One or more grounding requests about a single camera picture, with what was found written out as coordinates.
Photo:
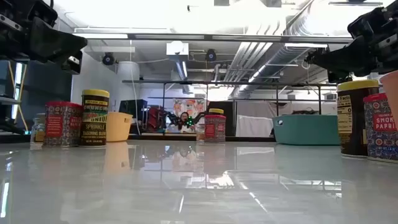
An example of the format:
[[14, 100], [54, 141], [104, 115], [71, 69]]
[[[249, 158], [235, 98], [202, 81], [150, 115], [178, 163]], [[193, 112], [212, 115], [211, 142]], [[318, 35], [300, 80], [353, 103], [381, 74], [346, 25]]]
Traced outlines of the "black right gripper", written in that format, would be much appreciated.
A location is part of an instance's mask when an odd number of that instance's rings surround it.
[[363, 77], [365, 73], [385, 74], [397, 70], [397, 2], [377, 7], [348, 25], [354, 39], [338, 50], [316, 49], [305, 61], [324, 68], [329, 83], [353, 80], [350, 73]]

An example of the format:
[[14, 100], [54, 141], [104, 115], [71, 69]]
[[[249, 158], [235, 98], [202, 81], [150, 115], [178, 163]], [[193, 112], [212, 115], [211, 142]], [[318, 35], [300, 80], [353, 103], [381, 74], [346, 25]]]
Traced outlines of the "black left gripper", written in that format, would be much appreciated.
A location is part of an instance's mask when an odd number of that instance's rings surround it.
[[30, 58], [63, 64], [62, 70], [79, 75], [84, 37], [55, 30], [54, 0], [1, 0], [1, 58]]

